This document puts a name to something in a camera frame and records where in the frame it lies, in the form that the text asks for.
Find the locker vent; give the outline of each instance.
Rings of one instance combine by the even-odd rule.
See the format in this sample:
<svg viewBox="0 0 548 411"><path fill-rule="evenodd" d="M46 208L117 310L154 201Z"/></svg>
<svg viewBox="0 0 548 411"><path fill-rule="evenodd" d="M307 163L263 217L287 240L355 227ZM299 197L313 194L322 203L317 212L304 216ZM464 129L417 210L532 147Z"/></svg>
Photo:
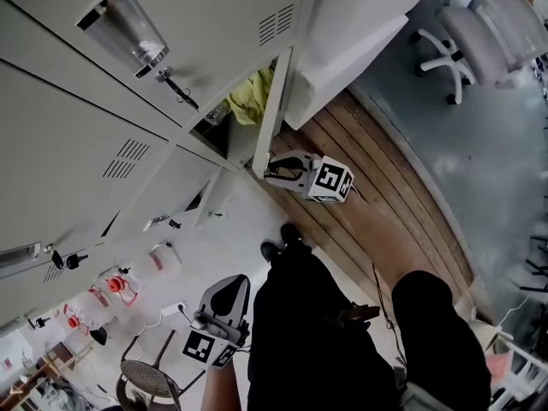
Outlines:
<svg viewBox="0 0 548 411"><path fill-rule="evenodd" d="M293 22L293 4L278 10L259 23L259 46L265 45L276 35L285 32Z"/></svg>
<svg viewBox="0 0 548 411"><path fill-rule="evenodd" d="M103 173L104 178L127 178L135 165L150 148L147 143L128 139L122 149L118 151L109 167Z"/></svg>
<svg viewBox="0 0 548 411"><path fill-rule="evenodd" d="M48 283L51 280L58 278L61 274L63 274L63 271L65 271L64 268L60 270L55 265L51 264L48 271L45 273L44 283Z"/></svg>

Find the locker handle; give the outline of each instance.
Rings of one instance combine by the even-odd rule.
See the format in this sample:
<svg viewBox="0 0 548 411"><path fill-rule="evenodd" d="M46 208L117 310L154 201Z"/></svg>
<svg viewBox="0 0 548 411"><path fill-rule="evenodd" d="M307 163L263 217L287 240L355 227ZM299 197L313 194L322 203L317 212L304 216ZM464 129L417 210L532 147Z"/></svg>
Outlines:
<svg viewBox="0 0 548 411"><path fill-rule="evenodd" d="M196 102L194 102L194 100L190 96L188 96L188 94L190 94L190 90L187 89L188 94L186 94L181 88L179 88L179 86L174 81L171 80L170 67L166 67L160 70L158 74L156 75L156 80L158 82L165 82L171 88L171 90L173 90L176 93L177 102L179 103L186 102L191 107L193 107L196 111L198 111L199 109L198 104L196 104Z"/></svg>

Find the yellow cloth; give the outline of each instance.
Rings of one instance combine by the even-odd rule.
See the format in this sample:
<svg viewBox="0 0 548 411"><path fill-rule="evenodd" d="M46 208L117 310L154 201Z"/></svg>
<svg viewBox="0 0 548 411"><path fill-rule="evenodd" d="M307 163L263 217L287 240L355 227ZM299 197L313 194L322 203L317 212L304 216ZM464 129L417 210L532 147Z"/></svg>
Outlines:
<svg viewBox="0 0 548 411"><path fill-rule="evenodd" d="M274 72L263 68L246 79L227 98L230 109L241 125L256 125L265 114Z"/></svg>

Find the black shoe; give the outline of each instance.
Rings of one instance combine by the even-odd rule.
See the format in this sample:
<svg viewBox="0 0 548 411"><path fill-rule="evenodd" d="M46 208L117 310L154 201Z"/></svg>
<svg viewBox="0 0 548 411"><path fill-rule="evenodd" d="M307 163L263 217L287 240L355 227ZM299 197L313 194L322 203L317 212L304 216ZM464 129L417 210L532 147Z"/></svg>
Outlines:
<svg viewBox="0 0 548 411"><path fill-rule="evenodd" d="M292 224L286 223L280 229L282 234L282 240L285 246L302 244L302 235L301 232Z"/></svg>
<svg viewBox="0 0 548 411"><path fill-rule="evenodd" d="M263 255L265 260L271 264L272 261L282 252L280 251L280 248L272 242L267 241L260 244L260 253Z"/></svg>

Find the wooden plank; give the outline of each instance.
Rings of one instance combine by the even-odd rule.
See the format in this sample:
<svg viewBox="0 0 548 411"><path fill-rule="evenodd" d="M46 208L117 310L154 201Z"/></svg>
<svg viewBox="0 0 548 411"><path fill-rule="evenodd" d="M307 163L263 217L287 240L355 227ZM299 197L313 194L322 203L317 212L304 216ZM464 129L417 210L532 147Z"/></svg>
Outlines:
<svg viewBox="0 0 548 411"><path fill-rule="evenodd" d="M307 150L303 146L289 146L283 141L283 136L278 135L272 143L272 151L283 153L292 149ZM313 201L306 201L298 194L292 194L293 197L304 207L308 213L318 222L322 228L335 240L337 244L350 256L350 258L361 268L362 271L375 282L372 261L367 256L361 245L355 241L352 235L340 224L340 222L329 212L330 208L338 206L337 204L320 204ZM381 292L386 300L391 299L391 291L381 276L378 276Z"/></svg>
<svg viewBox="0 0 548 411"><path fill-rule="evenodd" d="M425 231L426 235L432 241L432 245L438 251L442 261L445 263L451 276L455 279L462 293L468 289L468 284L465 281L461 269L456 262L456 259L451 252L449 246L445 242L441 233L428 214L425 207L422 205L413 189L403 178L402 174L396 166L390 161L386 154L378 147L369 133L350 115L350 113L341 105L329 103L326 109L337 120L337 122L347 131L348 135L361 147L367 154L379 172L382 172L386 180L391 184L396 193L402 199L402 204L405 206L405 212L409 211L414 217L414 221Z"/></svg>
<svg viewBox="0 0 548 411"><path fill-rule="evenodd" d="M438 275L449 285L453 296L460 298L462 294L461 289L439 255L438 250L432 244L432 240L428 237L419 221L417 221L417 218L409 210L405 202L403 202L402 197L386 179L377 165L327 110L320 111L314 117L314 120L331 137L333 143L339 145L367 178L369 178L374 187L382 194L383 198L392 208L396 216L400 218L407 231L419 244Z"/></svg>
<svg viewBox="0 0 548 411"><path fill-rule="evenodd" d="M453 230L447 224L443 213L439 210L438 205L430 192L414 171L411 164L403 156L400 150L394 145L390 137L386 135L384 130L375 122L375 120L364 110L364 108L352 97L348 91L339 93L333 100L336 104L341 104L352 115L352 117L367 131L378 147L386 154L390 161L396 166L398 171L405 178L408 185L413 189L416 196L419 198L422 205L438 227L439 232L445 239L450 251L456 259L456 263L461 269L467 284L471 284L474 280L474 274L466 260L461 246L459 245Z"/></svg>
<svg viewBox="0 0 548 411"><path fill-rule="evenodd" d="M290 216L292 222L306 233L335 262L339 268L375 303L379 304L377 285L371 281L364 271L346 254L346 252L331 238L316 220L291 196L287 190L275 188L266 182L253 179L282 207ZM394 312L391 301L385 303L389 315Z"/></svg>
<svg viewBox="0 0 548 411"><path fill-rule="evenodd" d="M322 116L329 113L321 110L317 116ZM386 202L381 193L373 186L367 176L361 171L358 165L351 159L345 151L321 128L315 120L310 120L301 128L301 135L304 135L311 145L318 147L322 153L328 155L341 163L346 164L354 174L354 186L358 189L361 196L370 205L375 207L381 214L390 219L397 227L403 230L408 230L402 220L396 215L394 210ZM436 269L431 265L430 271L439 276Z"/></svg>

